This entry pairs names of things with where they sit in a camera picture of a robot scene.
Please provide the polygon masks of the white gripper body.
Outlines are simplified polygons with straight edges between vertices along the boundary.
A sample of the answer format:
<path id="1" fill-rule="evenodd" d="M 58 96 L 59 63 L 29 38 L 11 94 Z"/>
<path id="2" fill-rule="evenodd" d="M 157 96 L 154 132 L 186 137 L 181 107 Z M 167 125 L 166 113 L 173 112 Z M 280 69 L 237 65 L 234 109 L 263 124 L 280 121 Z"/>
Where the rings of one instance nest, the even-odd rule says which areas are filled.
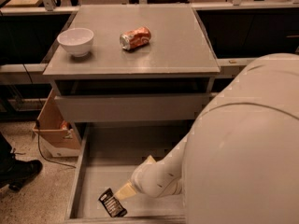
<path id="1" fill-rule="evenodd" d="M 141 163 L 133 172 L 130 181 L 135 189 L 152 198 L 179 195 L 182 192 L 181 166 L 156 161 L 154 164 Z"/>

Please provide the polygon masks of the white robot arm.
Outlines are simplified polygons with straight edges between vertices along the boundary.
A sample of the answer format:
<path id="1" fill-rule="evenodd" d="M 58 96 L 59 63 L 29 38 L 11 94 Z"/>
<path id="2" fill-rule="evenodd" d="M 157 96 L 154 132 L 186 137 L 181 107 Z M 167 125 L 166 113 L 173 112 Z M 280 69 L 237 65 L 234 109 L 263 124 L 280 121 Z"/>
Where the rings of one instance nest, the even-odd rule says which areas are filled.
<path id="1" fill-rule="evenodd" d="M 117 193 L 180 194 L 186 224 L 299 224 L 299 56 L 258 58 Z"/>

